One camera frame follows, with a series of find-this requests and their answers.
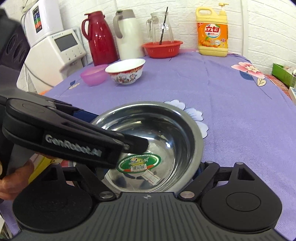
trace white ceramic bowl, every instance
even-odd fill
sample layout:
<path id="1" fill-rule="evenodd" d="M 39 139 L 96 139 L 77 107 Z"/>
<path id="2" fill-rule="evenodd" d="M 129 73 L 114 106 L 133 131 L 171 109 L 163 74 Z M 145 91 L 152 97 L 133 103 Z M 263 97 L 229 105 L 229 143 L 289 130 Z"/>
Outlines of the white ceramic bowl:
<path id="1" fill-rule="evenodd" d="M 141 77 L 145 62 L 142 58 L 126 59 L 109 65 L 105 71 L 116 83 L 129 85 Z"/>

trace red thermos handle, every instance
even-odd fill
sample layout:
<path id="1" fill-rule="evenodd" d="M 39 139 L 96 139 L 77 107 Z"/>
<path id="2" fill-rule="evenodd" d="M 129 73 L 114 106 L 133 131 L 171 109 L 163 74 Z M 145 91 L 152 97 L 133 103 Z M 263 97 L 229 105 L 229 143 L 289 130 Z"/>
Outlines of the red thermos handle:
<path id="1" fill-rule="evenodd" d="M 84 35 L 84 37 L 85 37 L 88 41 L 90 41 L 90 40 L 91 40 L 91 37 L 90 37 L 89 35 L 87 35 L 86 32 L 85 32 L 85 23 L 86 23 L 86 21 L 89 21 L 89 19 L 87 18 L 87 19 L 83 20 L 83 22 L 82 22 L 82 24 L 81 24 L 81 31 L 82 31 L 82 34 Z"/>

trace dish soap bottle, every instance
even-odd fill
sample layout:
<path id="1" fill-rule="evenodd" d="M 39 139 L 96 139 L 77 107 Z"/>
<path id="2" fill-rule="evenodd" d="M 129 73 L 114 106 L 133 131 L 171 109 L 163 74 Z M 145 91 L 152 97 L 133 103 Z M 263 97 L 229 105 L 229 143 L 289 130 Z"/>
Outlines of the dish soap bottle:
<path id="1" fill-rule="evenodd" d="M 203 55 L 225 57 L 228 53 L 228 22 L 224 6 L 228 3 L 219 3 L 219 15 L 210 7 L 196 9 L 196 22 L 198 33 L 198 49 Z"/>

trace red plaid cloth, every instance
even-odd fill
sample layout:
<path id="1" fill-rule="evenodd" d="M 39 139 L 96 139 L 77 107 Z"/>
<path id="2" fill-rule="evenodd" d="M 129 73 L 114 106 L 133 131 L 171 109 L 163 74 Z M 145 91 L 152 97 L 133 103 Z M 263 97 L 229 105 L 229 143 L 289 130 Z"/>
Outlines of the red plaid cloth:
<path id="1" fill-rule="evenodd" d="M 287 88 L 287 86 L 285 86 L 280 80 L 278 80 L 272 75 L 266 74 L 265 76 L 269 78 L 270 81 L 274 83 L 276 86 L 280 87 L 280 89 L 291 99 L 289 95 L 289 89 Z"/>

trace white appliance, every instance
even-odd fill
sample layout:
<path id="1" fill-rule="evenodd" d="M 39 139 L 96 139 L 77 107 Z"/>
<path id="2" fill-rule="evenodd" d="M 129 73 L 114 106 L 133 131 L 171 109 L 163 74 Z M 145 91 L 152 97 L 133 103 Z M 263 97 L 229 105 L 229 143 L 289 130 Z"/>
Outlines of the white appliance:
<path id="1" fill-rule="evenodd" d="M 73 29 L 41 40 L 30 49 L 25 65 L 38 93 L 52 89 L 83 68 L 86 52 Z"/>
<path id="2" fill-rule="evenodd" d="M 27 12 L 24 22 L 30 47 L 45 37 L 64 30 L 58 0 L 39 0 Z"/>
<path id="3" fill-rule="evenodd" d="M 132 9 L 118 10 L 113 19 L 113 26 L 121 60 L 145 56 L 140 24 Z"/>

